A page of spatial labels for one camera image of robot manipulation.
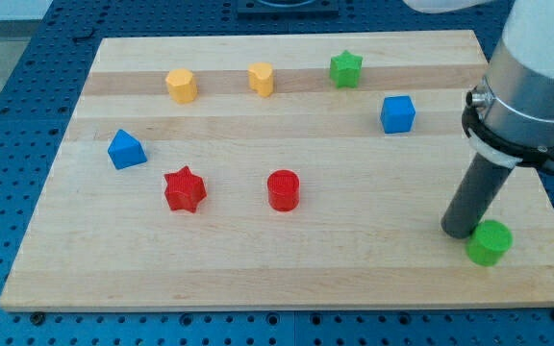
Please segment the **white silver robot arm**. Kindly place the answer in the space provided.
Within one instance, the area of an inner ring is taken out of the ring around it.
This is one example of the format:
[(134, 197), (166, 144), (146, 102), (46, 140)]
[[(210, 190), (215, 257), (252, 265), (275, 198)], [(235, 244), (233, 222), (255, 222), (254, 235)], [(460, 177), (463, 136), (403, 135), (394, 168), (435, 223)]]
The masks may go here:
[(474, 159), (441, 219), (470, 236), (517, 166), (554, 174), (554, 1), (516, 0), (462, 126)]

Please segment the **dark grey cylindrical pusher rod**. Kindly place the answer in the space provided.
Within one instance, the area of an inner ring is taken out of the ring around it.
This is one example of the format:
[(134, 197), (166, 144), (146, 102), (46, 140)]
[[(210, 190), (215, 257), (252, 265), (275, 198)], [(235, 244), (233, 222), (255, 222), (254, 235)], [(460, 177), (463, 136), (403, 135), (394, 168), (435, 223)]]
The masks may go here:
[(469, 237), (513, 169), (476, 154), (441, 219), (451, 237)]

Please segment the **black wrist flange ring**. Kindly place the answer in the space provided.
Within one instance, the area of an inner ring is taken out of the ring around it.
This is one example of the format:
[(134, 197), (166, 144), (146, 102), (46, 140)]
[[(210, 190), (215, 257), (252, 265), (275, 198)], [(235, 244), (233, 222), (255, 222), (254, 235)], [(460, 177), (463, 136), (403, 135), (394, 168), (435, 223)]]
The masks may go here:
[(488, 128), (470, 106), (465, 106), (462, 126), (469, 145), (487, 161), (504, 168), (533, 167), (554, 175), (554, 146), (531, 147), (505, 139)]

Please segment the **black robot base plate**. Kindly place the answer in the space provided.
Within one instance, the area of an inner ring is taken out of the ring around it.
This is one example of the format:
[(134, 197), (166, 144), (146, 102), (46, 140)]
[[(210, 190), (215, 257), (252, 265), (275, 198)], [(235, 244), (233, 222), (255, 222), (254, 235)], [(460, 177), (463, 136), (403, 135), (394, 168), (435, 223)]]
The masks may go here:
[(340, 11), (338, 0), (237, 0), (236, 8), (238, 17), (337, 15)]

